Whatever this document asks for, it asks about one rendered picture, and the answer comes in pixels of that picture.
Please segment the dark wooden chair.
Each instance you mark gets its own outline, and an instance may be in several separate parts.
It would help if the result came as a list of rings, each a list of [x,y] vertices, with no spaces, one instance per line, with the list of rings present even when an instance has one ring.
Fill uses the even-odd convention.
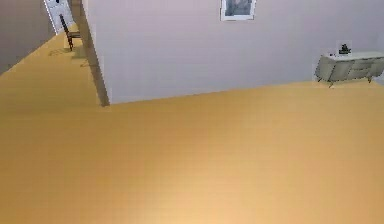
[[[69,44],[69,47],[70,47],[70,50],[73,50],[73,40],[75,38],[80,38],[81,35],[80,35],[80,32],[79,31],[70,31],[67,27],[67,24],[64,20],[64,16],[62,14],[59,15],[60,17],[60,21],[61,21],[61,24],[62,24],[62,27],[66,33],[66,37],[67,37],[67,41],[68,41],[68,44]]]

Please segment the white room door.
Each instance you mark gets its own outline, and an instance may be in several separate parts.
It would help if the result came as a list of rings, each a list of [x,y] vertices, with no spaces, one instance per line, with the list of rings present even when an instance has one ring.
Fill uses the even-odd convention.
[[[68,0],[43,0],[48,16],[51,20],[55,34],[58,35],[64,31],[60,16],[63,16],[67,27],[74,24],[74,19]]]

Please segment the pale grey sideboard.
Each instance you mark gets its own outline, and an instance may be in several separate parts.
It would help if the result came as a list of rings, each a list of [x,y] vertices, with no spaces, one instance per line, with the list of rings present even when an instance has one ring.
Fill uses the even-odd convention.
[[[321,55],[314,75],[317,81],[334,82],[367,78],[371,82],[384,72],[383,52]]]

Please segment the white framed wall picture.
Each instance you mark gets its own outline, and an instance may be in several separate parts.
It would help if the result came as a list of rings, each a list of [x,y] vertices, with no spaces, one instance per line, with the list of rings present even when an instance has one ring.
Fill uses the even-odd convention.
[[[221,0],[221,21],[246,21],[255,17],[257,0]]]

